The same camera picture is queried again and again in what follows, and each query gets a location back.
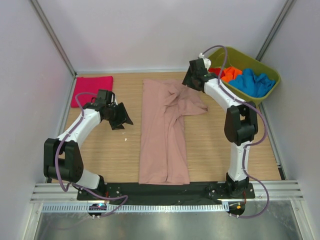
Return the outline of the dusty pink t shirt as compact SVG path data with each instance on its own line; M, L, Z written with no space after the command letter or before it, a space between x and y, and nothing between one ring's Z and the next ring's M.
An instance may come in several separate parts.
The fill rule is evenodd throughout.
M184 117L207 112L199 93L178 80L143 81L139 184L190 183Z

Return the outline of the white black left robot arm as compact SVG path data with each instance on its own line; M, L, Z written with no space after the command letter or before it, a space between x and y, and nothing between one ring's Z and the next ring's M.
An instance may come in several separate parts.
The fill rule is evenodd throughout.
M44 142L43 174L57 180L65 192L69 189L64 185L67 182L87 191L93 199L101 200L107 193L104 178L85 169L80 148L102 121L109 122L112 130L121 130L124 124L132 125L133 122L112 91L100 89L91 97L89 102L79 106L79 116L66 131Z

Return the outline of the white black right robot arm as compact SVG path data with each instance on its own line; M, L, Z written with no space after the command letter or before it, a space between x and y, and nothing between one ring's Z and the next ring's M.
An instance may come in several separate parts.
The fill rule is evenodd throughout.
M255 104L245 102L230 91L218 77L209 73L207 58L189 62L182 84L213 98L225 111L224 135L231 143L230 166L226 173L225 192L237 198L249 186L247 173L250 144L258 132Z

